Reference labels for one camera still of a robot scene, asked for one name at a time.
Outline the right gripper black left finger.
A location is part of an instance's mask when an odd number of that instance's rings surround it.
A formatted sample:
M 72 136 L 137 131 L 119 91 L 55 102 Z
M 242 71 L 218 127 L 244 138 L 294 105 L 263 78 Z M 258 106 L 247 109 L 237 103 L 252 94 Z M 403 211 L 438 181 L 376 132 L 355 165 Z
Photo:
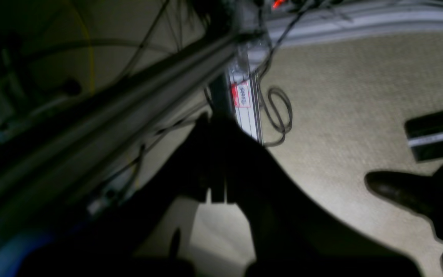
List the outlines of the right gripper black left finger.
M 201 114 L 184 142 L 154 177 L 124 204 L 68 237 L 28 254 L 18 277 L 193 277 L 195 267 L 177 257 L 181 233 L 168 239 L 166 258 L 134 257 L 179 197 L 206 201 L 209 116 Z

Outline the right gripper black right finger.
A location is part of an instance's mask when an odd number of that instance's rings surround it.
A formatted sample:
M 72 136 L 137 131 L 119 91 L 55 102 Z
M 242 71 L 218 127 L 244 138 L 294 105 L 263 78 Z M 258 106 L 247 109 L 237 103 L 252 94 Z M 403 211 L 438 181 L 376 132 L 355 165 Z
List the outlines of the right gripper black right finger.
M 231 120 L 223 123 L 227 196 L 250 225 L 255 261 L 246 277 L 420 277 L 417 265 L 313 201 L 272 155 Z

